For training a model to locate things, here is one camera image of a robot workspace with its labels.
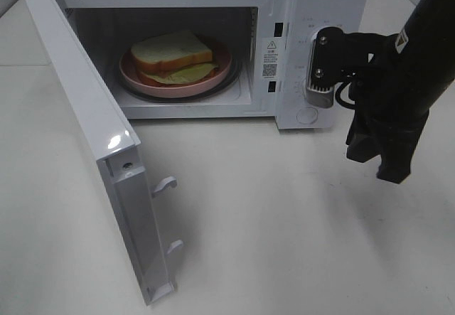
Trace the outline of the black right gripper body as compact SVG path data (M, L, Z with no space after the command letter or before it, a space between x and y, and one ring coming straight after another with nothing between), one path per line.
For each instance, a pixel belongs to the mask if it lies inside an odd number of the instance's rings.
M417 141L432 105L428 55L374 55L351 69L351 141Z

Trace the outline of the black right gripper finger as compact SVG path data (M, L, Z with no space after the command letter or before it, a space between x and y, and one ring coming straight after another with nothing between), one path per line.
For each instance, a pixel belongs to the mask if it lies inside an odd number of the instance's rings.
M378 128L381 163L377 178L402 183L411 174L411 162L425 123L399 124Z
M359 163L365 163L379 154L364 116L357 111L348 130L346 145L346 157Z

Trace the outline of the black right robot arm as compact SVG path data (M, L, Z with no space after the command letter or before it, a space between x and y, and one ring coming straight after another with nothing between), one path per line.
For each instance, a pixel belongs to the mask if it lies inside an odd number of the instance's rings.
M432 105L454 81L454 0L420 0L400 33L385 39L376 77L349 87L354 118L348 159L380 156L377 178L402 183Z

